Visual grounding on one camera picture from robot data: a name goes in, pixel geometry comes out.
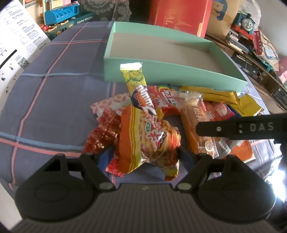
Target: white paper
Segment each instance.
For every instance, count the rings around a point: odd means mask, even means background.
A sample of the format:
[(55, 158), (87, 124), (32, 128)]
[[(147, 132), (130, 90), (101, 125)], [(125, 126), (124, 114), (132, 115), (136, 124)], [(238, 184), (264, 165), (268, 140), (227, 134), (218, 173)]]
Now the white paper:
[(50, 40), (18, 0), (0, 12), (0, 111), (15, 82)]

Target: teal box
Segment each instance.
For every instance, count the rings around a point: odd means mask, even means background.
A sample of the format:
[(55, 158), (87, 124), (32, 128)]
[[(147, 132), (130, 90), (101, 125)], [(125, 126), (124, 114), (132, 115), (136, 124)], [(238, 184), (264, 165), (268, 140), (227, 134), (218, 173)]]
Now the teal box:
[(123, 82), (120, 64), (142, 62), (148, 85), (192, 85), (241, 91), (244, 74), (212, 41), (159, 26), (114, 22), (105, 55), (105, 80)]

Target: screw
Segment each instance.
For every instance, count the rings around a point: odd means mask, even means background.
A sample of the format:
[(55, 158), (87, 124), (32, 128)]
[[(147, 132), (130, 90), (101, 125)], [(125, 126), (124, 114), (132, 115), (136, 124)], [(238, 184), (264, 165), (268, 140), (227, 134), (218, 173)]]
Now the screw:
[(109, 189), (112, 189), (114, 185), (110, 182), (103, 182), (103, 183), (100, 183), (99, 187), (100, 189), (103, 189), (103, 190), (109, 190)]
[(180, 190), (190, 190), (191, 189), (191, 184), (189, 184), (189, 183), (180, 183), (180, 184), (177, 185), (177, 187)]

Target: blue logo on cardboard box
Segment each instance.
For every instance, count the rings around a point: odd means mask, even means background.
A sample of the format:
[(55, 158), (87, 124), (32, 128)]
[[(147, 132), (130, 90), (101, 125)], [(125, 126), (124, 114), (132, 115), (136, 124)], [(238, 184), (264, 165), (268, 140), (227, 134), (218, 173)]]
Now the blue logo on cardboard box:
[(212, 4), (212, 10), (215, 11), (217, 20), (222, 21), (227, 10), (226, 0), (214, 0)]

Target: ribbed gray panel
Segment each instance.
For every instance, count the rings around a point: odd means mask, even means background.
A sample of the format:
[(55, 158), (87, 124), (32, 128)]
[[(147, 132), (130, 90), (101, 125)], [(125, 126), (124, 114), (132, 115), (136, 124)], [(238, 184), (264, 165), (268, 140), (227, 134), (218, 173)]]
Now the ribbed gray panel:
[(169, 185), (123, 184), (101, 194), (85, 213), (64, 222), (20, 222), (14, 233), (275, 233), (266, 221), (233, 225), (204, 213), (192, 196)]

